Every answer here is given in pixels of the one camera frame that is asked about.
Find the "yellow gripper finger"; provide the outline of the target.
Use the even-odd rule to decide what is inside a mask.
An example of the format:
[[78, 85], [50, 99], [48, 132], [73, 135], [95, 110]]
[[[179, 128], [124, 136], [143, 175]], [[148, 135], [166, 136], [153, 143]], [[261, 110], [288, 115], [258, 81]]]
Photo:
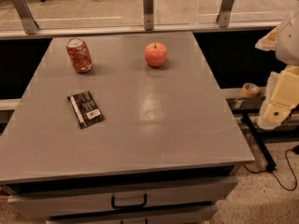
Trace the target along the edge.
[[280, 73], [271, 72], [265, 88], [265, 99], [257, 124], [273, 130], [299, 105], [299, 67], [288, 65]]
[[263, 36], [255, 44], [255, 48], [264, 51], [276, 49], [276, 40], [278, 34], [278, 27], [272, 29], [267, 35]]

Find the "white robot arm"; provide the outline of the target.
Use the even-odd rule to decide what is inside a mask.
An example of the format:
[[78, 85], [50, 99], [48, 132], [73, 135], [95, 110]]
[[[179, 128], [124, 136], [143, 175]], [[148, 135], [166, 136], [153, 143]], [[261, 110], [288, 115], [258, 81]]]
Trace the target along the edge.
[[294, 8], [282, 23], [255, 44], [256, 49], [275, 52], [285, 63], [280, 72], [271, 72], [257, 124], [273, 130], [299, 105], [299, 10]]

